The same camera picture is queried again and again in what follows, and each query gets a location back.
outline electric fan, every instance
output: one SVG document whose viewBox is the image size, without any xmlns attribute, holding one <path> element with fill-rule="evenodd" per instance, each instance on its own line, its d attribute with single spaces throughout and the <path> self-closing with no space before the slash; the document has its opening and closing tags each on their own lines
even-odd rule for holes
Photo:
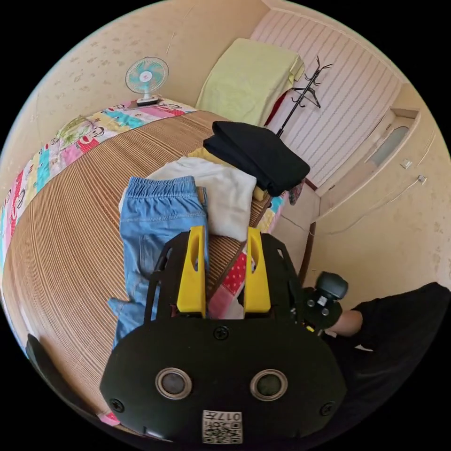
<svg viewBox="0 0 451 451">
<path fill-rule="evenodd" d="M 151 93 L 165 83 L 168 72 L 168 65 L 153 56 L 146 56 L 131 65 L 125 75 L 125 83 L 134 93 L 144 94 L 136 101 L 138 106 L 155 105 L 160 101 L 157 95 Z"/>
</svg>

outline bamboo mat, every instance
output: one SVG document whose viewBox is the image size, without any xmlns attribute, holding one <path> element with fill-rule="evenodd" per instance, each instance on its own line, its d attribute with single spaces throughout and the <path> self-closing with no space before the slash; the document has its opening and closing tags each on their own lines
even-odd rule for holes
<svg viewBox="0 0 451 451">
<path fill-rule="evenodd" d="M 107 300 L 126 300 L 122 192 L 131 176 L 146 177 L 200 147 L 215 120 L 223 118 L 196 111 L 99 144 L 49 181 L 16 226 L 3 294 L 19 339 L 25 343 L 27 333 L 35 335 L 66 381 L 98 413 L 108 411 L 98 387 L 117 320 Z M 251 226 L 268 202 L 253 201 Z M 208 295 L 241 247 L 229 238 L 210 237 Z"/>
</svg>

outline striped wallpaper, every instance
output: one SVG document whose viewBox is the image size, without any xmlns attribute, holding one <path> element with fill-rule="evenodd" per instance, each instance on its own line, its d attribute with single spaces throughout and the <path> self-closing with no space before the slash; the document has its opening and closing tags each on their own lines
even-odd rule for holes
<svg viewBox="0 0 451 451">
<path fill-rule="evenodd" d="M 298 52 L 311 76 L 317 67 L 333 64 L 314 87 L 321 109 L 305 100 L 285 126 L 285 144 L 311 167 L 308 179 L 324 183 L 367 138 L 401 89 L 402 81 L 383 61 L 343 32 L 315 20 L 271 10 L 251 39 Z M 304 77 L 295 86 L 307 85 Z M 293 107 L 288 93 L 268 128 L 277 132 Z"/>
</svg>

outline black folded clothing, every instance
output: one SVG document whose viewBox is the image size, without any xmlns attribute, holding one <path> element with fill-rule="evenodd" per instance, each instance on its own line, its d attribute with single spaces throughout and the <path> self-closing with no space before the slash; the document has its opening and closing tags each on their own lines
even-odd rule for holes
<svg viewBox="0 0 451 451">
<path fill-rule="evenodd" d="M 271 196 L 299 185 L 310 166 L 271 130 L 243 122 L 213 122 L 213 136 L 203 146 L 214 156 L 257 179 Z"/>
</svg>

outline fan base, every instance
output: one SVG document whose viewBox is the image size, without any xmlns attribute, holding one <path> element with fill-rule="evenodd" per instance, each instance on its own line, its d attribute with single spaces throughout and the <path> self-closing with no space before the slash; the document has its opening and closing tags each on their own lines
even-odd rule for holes
<svg viewBox="0 0 451 451">
<path fill-rule="evenodd" d="M 153 95 L 152 97 L 149 97 L 148 99 L 138 99 L 136 101 L 136 104 L 139 107 L 145 107 L 147 105 L 156 105 L 160 102 L 160 98 L 156 95 Z"/>
</svg>

